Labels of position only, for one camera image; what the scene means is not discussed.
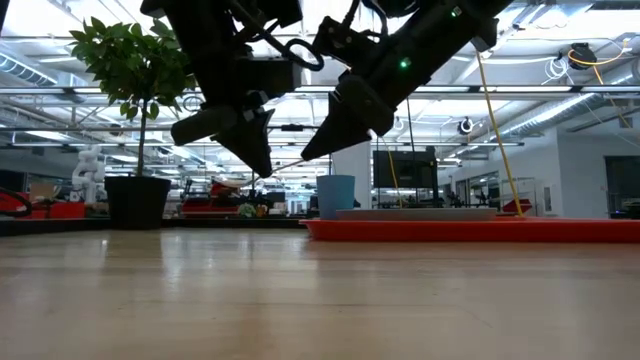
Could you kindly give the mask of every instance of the blue trash can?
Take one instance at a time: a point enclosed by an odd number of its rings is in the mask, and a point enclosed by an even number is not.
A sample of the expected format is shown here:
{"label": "blue trash can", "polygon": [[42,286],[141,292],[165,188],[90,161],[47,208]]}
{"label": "blue trash can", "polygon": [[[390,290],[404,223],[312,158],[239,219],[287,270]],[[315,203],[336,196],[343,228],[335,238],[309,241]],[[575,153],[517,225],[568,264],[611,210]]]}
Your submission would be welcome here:
{"label": "blue trash can", "polygon": [[318,176],[318,206],[322,220],[337,220],[336,210],[353,209],[356,178],[349,175]]}

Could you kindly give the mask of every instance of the ceiling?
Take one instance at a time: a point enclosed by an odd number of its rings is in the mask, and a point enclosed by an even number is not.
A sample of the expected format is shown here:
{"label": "ceiling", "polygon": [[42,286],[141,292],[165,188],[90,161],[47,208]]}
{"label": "ceiling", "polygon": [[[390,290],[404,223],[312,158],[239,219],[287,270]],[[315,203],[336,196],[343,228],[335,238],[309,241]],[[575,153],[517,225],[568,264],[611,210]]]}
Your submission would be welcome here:
{"label": "ceiling", "polygon": [[[313,40],[317,27],[324,16],[332,16],[341,19],[349,5],[344,0],[301,1],[304,11],[304,21],[285,29],[275,31],[281,41],[293,37]],[[615,58],[620,54],[626,41],[627,50],[617,61],[600,68],[603,73],[621,64],[631,61],[640,50],[639,10],[619,10],[620,8],[632,8],[629,4],[636,2],[617,1],[613,9],[593,10],[594,1],[558,1],[560,6],[534,6],[526,7],[524,2],[516,1],[515,5],[499,15],[499,30],[501,33],[499,45],[492,52],[483,54],[486,63],[487,80],[489,84],[496,85],[554,85],[565,84],[570,77],[575,83],[582,84],[592,82],[594,73],[591,71],[576,71],[570,69],[567,75],[550,77],[549,69],[551,59],[559,52],[566,53],[570,45],[575,42],[588,42],[596,52],[599,60]],[[599,1],[597,8],[606,8],[603,4],[614,2]],[[84,72],[85,66],[70,57],[71,48],[68,43],[70,30],[79,30],[82,20],[93,16],[101,19],[106,24],[116,22],[138,22],[144,31],[149,32],[152,20],[139,12],[141,0],[13,0],[10,3],[5,27],[0,39],[0,55],[5,55],[28,66],[32,70],[56,79],[57,85],[68,85],[70,79],[78,81],[82,79],[86,86],[96,86],[91,83],[91,76]],[[524,11],[530,11],[529,18],[524,20]],[[514,21],[518,19],[522,30],[511,31]],[[392,19],[389,23],[390,30],[400,27],[405,19]],[[377,28],[379,21],[373,14],[360,8],[354,27],[358,30]],[[253,45],[254,54],[257,56],[278,55],[265,43]],[[475,65],[474,49],[471,45],[464,47],[451,61],[446,63],[433,76],[430,85],[478,85],[481,83],[480,74]],[[338,76],[345,70],[344,65],[327,59],[327,66],[317,73],[305,73],[305,85],[327,85],[337,83]],[[9,73],[0,73],[0,86],[30,86],[34,84],[17,78]],[[498,116],[500,124],[506,123],[531,109],[535,105],[544,102],[533,96],[521,96],[517,99],[498,98],[492,101],[492,105]],[[82,102],[73,102],[67,98],[52,95],[20,94],[8,95],[0,93],[0,101],[6,104],[19,104],[24,109],[21,114],[11,115],[7,111],[5,116],[0,116],[0,124],[6,127],[110,127],[120,124],[122,126],[136,126],[127,123],[120,116],[117,104],[107,107],[106,99],[100,94],[84,94]],[[181,99],[188,109],[196,109],[201,101],[199,94],[186,95]],[[322,123],[327,115],[326,94],[303,91],[288,94],[281,99],[270,102],[267,108],[274,108],[276,114],[271,125],[302,124],[317,126]],[[156,123],[151,126],[170,126],[180,118],[189,116],[189,111],[175,114],[168,108],[162,108]],[[453,141],[458,140],[458,121],[469,117],[478,126],[473,135],[480,135],[489,130],[487,122],[486,102],[482,97],[476,96],[469,99],[452,98],[446,95],[420,96],[415,95],[409,101],[405,101],[397,109],[397,121],[394,129],[385,136],[386,139],[406,142],[409,140],[408,124],[411,119],[413,135],[416,141]],[[590,132],[598,131],[595,127]],[[135,132],[113,136],[108,132],[90,132],[67,134],[74,142],[102,142],[125,143],[134,141]],[[21,135],[24,141],[47,141],[42,137]],[[287,133],[274,130],[270,133],[270,141],[278,143],[306,143],[313,136],[313,131],[300,133]],[[171,138],[168,131],[151,134],[152,141],[166,143],[171,148]],[[301,146],[282,147],[274,150],[280,154],[283,160],[272,154],[274,163],[299,158]],[[105,150],[105,152],[122,152],[121,150]],[[128,154],[135,154],[132,147]],[[229,152],[219,147],[186,148],[191,156],[178,159],[167,159],[159,156],[157,150],[149,147],[145,150],[150,164],[197,164],[194,159],[199,159],[207,164],[222,165],[228,171],[248,174],[248,168],[241,164]],[[447,149],[439,149],[444,155]],[[319,173],[326,166],[322,161],[308,166],[309,171]]]}

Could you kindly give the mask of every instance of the red platform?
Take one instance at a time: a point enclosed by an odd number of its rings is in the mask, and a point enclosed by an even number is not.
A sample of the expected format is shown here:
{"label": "red platform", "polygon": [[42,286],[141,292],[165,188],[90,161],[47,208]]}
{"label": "red platform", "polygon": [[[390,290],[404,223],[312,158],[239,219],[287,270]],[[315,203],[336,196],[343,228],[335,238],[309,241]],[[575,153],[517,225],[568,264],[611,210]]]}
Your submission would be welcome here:
{"label": "red platform", "polygon": [[640,221],[503,218],[487,222],[303,220],[314,240],[340,242],[638,242]]}

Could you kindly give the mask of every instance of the wooden floor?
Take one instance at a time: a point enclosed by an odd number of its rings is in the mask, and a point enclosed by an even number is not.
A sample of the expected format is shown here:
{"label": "wooden floor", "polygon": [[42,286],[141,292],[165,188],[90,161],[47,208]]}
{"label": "wooden floor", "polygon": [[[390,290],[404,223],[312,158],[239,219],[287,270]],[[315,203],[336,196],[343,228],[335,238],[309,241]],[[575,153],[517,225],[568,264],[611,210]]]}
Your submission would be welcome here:
{"label": "wooden floor", "polygon": [[0,239],[0,359],[637,360],[640,247]]}

